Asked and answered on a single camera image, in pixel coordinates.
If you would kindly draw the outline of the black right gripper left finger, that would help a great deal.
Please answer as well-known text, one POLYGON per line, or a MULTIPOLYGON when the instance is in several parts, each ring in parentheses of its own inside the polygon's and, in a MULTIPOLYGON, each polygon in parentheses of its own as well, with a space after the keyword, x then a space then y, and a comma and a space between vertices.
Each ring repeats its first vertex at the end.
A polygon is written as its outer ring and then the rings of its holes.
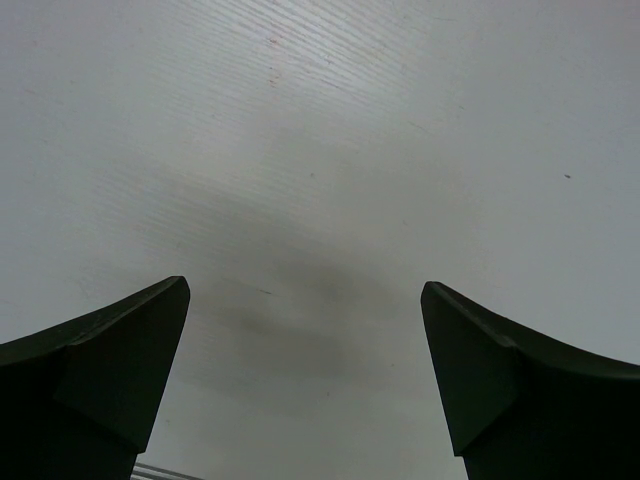
POLYGON ((184 328, 171 276, 1 346, 1 476, 127 479, 146 451, 184 328))

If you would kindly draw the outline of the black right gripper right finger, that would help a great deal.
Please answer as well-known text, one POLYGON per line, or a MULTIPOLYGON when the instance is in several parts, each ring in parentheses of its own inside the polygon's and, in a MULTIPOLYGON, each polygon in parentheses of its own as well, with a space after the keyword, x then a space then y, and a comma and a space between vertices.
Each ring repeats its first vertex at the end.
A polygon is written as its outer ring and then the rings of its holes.
POLYGON ((421 309, 468 478, 638 478, 638 366, 555 340, 441 282, 425 284, 421 309))

